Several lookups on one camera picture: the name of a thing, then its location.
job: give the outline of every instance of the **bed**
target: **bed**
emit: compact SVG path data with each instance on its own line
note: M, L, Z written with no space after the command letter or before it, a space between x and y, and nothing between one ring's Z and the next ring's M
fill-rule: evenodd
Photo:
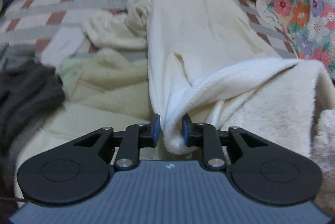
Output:
M255 2L251 0L233 1L246 13L250 26L260 38L272 46L280 56L295 58L286 36L259 16ZM14 0L0 17L0 43L31 44L36 47L36 54L39 55L60 28L80 28L85 19L101 9L117 14L125 9L125 3L125 0ZM87 39L83 39L77 54L95 53L96 51L98 51L97 48ZM147 55L145 52L136 55L129 52L122 54L131 62L145 58ZM91 116L89 126L83 124L80 118L80 114L86 116L87 113L90 113ZM145 119L90 109L68 102L64 108L49 118L45 126L29 140L19 155L13 155L17 157L16 170L26 159L42 151L84 135L97 127L106 126L106 120L113 121L111 126L117 130L124 130L129 124L145 121ZM154 154L153 151L144 151L141 156L153 158ZM16 196L22 197L16 183L15 186Z

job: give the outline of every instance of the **cream fleece blanket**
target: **cream fleece blanket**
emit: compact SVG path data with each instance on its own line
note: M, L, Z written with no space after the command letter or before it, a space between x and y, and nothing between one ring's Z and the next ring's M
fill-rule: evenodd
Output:
M150 120L147 60L133 63L112 49L65 58L58 68L68 101Z
M219 129L241 126L310 157L314 101L335 107L333 85L317 61L282 59L250 28L231 0L128 0L128 14L100 12L83 25L98 47L149 50L153 110L164 145L184 145L180 119Z
M335 110L323 111L317 128L312 159L323 172L323 183L315 202L324 212L335 217Z

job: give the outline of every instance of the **mattress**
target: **mattress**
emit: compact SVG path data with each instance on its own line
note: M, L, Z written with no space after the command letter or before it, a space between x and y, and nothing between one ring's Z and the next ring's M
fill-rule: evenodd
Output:
M250 26L282 57L295 57L287 38L275 26L264 22L251 0L234 0L250 19ZM14 0L0 17L0 43L35 44L41 53L61 27L81 27L96 11L116 14L125 9L126 0ZM97 49L86 39L80 52Z

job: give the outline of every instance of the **cable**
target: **cable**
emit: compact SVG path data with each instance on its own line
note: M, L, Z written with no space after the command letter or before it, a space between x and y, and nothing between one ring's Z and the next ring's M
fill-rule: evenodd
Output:
M28 200L25 200L24 198L6 198L6 197L0 197L0 200L3 200L3 201L16 201L16 202L28 202Z

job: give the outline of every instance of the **white towel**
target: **white towel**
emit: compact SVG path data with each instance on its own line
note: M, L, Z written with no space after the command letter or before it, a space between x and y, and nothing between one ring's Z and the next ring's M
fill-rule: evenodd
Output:
M83 39L79 28L60 28L41 53L41 63L58 68L66 56L78 50Z
M322 109L335 107L334 88L320 62L278 57L232 0L129 0L127 9L121 30L147 37L150 99L169 152L192 151L179 126L189 112L217 128L238 125L310 156L314 98ZM116 29L96 29L108 22ZM100 13L83 31L94 44L131 48L129 34L115 41L118 22Z

